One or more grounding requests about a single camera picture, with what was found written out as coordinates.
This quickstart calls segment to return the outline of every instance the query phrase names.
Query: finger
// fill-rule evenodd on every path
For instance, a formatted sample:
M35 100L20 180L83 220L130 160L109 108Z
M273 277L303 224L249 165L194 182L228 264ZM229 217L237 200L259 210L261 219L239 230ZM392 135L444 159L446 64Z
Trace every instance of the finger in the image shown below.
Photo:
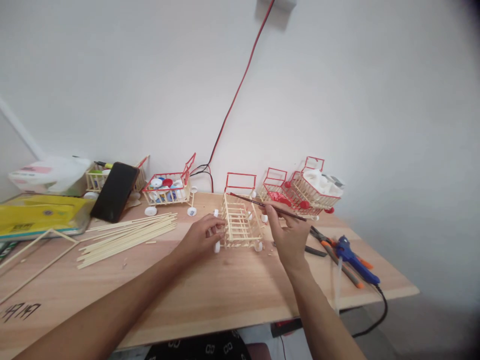
M278 208L280 210L285 210L286 212L291 213L293 210L288 207L286 204L277 201L265 201L265 205L272 205L274 208Z
M225 225L225 221L223 221L222 219L218 218L218 217L215 217L215 216L211 216L211 217L204 217L202 219L202 222L201 222L201 226L207 230L207 229L210 229L210 228L213 228L213 227L216 227L217 225Z
M271 205L266 206L266 214L268 215L268 221L270 222L271 233L275 239L275 237L280 236L283 231L280 226L279 216Z
M280 215L281 215L282 218L285 219L286 225L289 228L293 228L295 225L297 225L299 223L299 221L294 217L291 217L291 216L288 216L288 215L285 215L285 214L280 214Z
M216 233L215 235L210 236L208 238L208 242L213 245L216 242L222 240L224 237L225 237L225 233L224 232L219 232L219 233Z

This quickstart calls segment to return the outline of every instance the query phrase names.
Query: red cable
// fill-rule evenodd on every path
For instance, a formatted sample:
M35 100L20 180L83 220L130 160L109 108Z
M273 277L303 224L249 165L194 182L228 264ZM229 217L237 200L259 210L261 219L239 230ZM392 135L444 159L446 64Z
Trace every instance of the red cable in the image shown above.
M258 35L256 36L255 43L253 44L253 48L251 49L250 58L248 59L248 64L246 66L245 73L243 74L243 77L241 78L240 85L238 86L238 89L236 90L235 96L233 97L233 101L231 102L230 108L228 109L228 112L226 113L225 120L223 120L223 124L221 125L220 133L218 134L218 138L216 139L215 146L213 147L213 151L211 152L211 156L210 156L210 160L208 161L208 165L210 165L210 162L212 162L212 158L214 157L215 149L217 148L217 144L219 143L220 136L222 135L225 123L227 122L227 118L229 117L230 111L232 110L232 107L235 103L235 100L237 99L237 95L239 94L240 88L242 87L245 76L247 75L247 72L249 71L250 63L252 62L252 57L254 56L255 47L257 46L257 42L259 41L260 34L262 33L262 30L264 29L265 23L267 22L267 19L269 18L270 10L272 10L272 6L274 5L274 2L275 2L275 0L271 0L270 5L268 6L268 10L266 12L265 18L263 19L263 22L261 23L260 30L258 31Z
M218 134L218 137L216 138L215 145L213 147L213 150L210 155L210 160L208 160L207 164L204 165L199 165L197 166L192 173L194 173L198 168L204 166L205 168L202 171L195 172L191 176L203 173L206 168L210 171L210 179L211 179L211 192L214 192L214 182L212 178L212 170L210 169L210 163L212 162L212 158L214 157L215 150L217 149L217 145L220 140L220 136L222 136L222 132L224 131L225 123L227 122L227 119L230 115L230 111L232 110L232 107L234 106L235 100L237 99L237 95L239 94L240 88L242 87L242 84L244 83L245 76L247 75L247 72L249 71L250 63L252 62L252 57L254 56L255 48L257 47L257 42L259 41L260 34L262 33L262 30L264 29L265 23L267 22L267 19L269 18L270 11L272 10L272 6L274 5L275 0L271 0L270 5L268 6L268 10L266 11L265 18L263 19L263 22L261 23L260 30L258 31L258 34L255 39L255 43L253 44L253 48L251 49L250 53L250 58L248 59L248 64L246 65L245 72L243 73L243 77L241 78L240 85L238 85L238 89L236 90L235 96L233 97L233 101L231 102L230 108L228 109L228 112L226 113L225 119L223 120L223 123L221 124L221 129L220 133Z

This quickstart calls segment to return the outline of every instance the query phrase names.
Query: wooden tabletop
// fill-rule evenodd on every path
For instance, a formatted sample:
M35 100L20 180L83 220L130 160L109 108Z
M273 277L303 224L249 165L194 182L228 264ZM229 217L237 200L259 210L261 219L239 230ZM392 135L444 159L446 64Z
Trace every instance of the wooden tabletop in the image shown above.
M197 215L187 215L186 204L159 206L158 213L178 213L177 228L155 239L154 244L141 244L97 264L78 270L77 248L17 294L0 305L0 359L11 359L21 350L55 326L133 279L175 248L202 216L221 206L220 194L197 193L194 206ZM146 205L131 208L122 220L144 217ZM90 226L102 225L93 222ZM345 235L352 249L374 265L387 299L419 293L419 290L381 257L347 224L333 214L321 213L313 223L328 237ZM77 240L92 233L77 236ZM307 244L323 250L311 235ZM292 286L273 246L270 227L263 229L261 252L252 248L222 248L186 271L174 281L170 291L161 295L138 319L137 324L120 344L120 348L146 345L159 341L189 337L249 325L297 317L299 311ZM19 245L17 251L25 244ZM0 270L0 298L38 271L49 260L70 246L64 239L46 240L33 249L26 261L12 261ZM309 253L305 257L315 281L333 303L333 281L336 265L329 257ZM381 301L374 288L357 289L343 274L341 308Z

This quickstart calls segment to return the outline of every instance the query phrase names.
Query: electrical cord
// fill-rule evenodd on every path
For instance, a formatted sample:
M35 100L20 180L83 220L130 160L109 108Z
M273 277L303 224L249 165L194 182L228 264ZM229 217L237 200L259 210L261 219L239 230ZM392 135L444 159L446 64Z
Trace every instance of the electrical cord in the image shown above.
M284 344L284 338L282 335L280 335L280 340L281 340L281 347L283 348L283 358L287 360L287 356L285 355L285 344Z
M221 124L220 132L218 133L218 136L217 136L216 141L215 141L215 145L213 146L213 150L211 151L210 159L208 160L208 163L197 166L193 171L196 171L201 167L204 167L204 168L200 171L197 171L197 172L191 174L190 175L191 177L195 176L195 175L198 175L198 174L201 174L201 173L207 173L207 174L210 174L210 178L213 179L212 174L211 174L212 171L210 170L210 163L212 162L212 159L214 157L215 150L217 149L217 145L219 143L220 136L222 135L222 132L224 131L225 123L227 122L227 119L230 115L230 111L232 110L232 107L234 106L235 100L237 99L237 95L239 94L240 88L242 87L242 84L245 80L245 76L247 75L247 72L249 71L250 63L252 62L252 57L254 56L255 48L257 47L257 42L259 41L260 34L262 33L262 30L264 29L265 23L267 22L267 19L269 18L270 11L272 10L272 6L274 5L274 2L275 2L275 0L271 0L270 5L268 6L268 10L265 14L265 18L263 19L263 22L261 23L260 30L258 31L258 34L256 36L255 43L253 44L253 48L251 49L250 58L248 59L248 64L246 65L245 72L243 73L243 77L241 78L240 85L238 85L238 88L235 92L235 96L233 97L233 100L230 104L230 108L228 109L228 112L226 113L225 119L223 119L223 123ZM213 191L213 187L214 187L213 186L213 180L212 180L212 186L211 187L212 187L211 192L213 193L214 192Z
M368 333L370 333L373 329L375 329L378 325L380 325L381 323L384 322L385 318L387 317L387 314L389 312L389 305L387 304L387 299L385 298L385 295L384 295L384 292L382 291L382 289L380 289L380 286L378 284L375 284L374 285L377 289L377 291L380 293L382 299L383 299L383 303L385 304L385 307L383 309L383 314L382 316L380 317L380 319L378 319L377 322L375 322L372 326L370 326L368 329L364 330L364 331L360 331L360 332L357 332L356 334L353 334L351 337L352 338L358 338L358 337L361 337L363 335L367 335Z

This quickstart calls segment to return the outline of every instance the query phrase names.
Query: red wire frame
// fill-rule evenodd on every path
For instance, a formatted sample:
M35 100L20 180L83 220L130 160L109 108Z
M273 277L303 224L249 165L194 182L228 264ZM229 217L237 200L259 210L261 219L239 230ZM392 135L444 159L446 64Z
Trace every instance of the red wire frame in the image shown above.
M276 171L276 172L279 172L279 173L283 173L283 178L276 178L276 177L270 177L270 171ZM281 184L272 184L272 183L268 183L267 180L275 180L277 182L281 182ZM265 190L266 192L268 193L268 196L270 198L272 198L270 192L271 192L271 189L269 189L269 187L275 187L275 191L278 192L278 190L280 190L281 194L283 196L285 196L288 201L290 201L291 203L291 206L293 209L297 209L298 206L296 205L296 202L292 200L292 198L287 194L287 192L285 191L284 189L284 184L285 184L285 181L287 180L287 172L284 171L284 170L279 170L279 169L276 169L276 168L273 168L273 167L269 167L267 172L266 172L266 177L265 177L265 180L263 180L263 186L265 187Z
M324 159L321 159L321 158L318 158L318 157L313 157L313 156L307 156L306 157L306 160L305 160L305 166L303 167L303 169L301 171L294 171L293 174L291 175L291 178L290 178L290 182L294 181L294 180L297 180L298 179L298 176L300 176L301 174L304 173L305 169L316 169L316 167L311 167L311 166L308 166L309 164L309 161L310 163L312 163L312 160L315 161L315 165L318 163L318 162L321 162L321 168L319 169L320 172L323 172L324 170L324 164L325 164L325 160ZM321 196L321 197L326 197L326 198L334 198L334 199L340 199L339 196L332 196L332 195L325 195L325 194L322 194L320 191L318 191L316 188L314 188L312 185L310 185L312 189L314 189L316 191L316 193ZM301 198L301 196L298 194L297 191L295 191L295 189L293 188L290 188L293 190L293 192L299 197Z
M229 176L230 175L241 175L241 176L246 176L246 177L253 177L253 187L248 187L248 186L231 186L229 185ZM257 186L257 175L253 174L243 174L239 172L227 172L226 173L226 183L225 183L225 189L223 190L224 193L227 192L228 189L247 189L247 190L255 190L255 187Z
M189 177L190 177L190 169L192 168L192 165L194 164L194 161L195 161L195 157L197 156L197 153L194 152L193 155L191 156L191 158L185 163L185 167L183 168L183 172L165 172L165 173L161 173L161 174L155 174L151 177L150 181L146 184L146 186L143 188L142 191L144 192L151 192L151 191L156 191L155 189L149 189L150 187L150 182L152 182L153 179L155 178L158 178L158 177L166 177L168 175L178 175L180 174L180 179L181 181L183 182L183 186L182 187L178 187L176 188L175 190L181 190L183 189L188 181L189 181Z

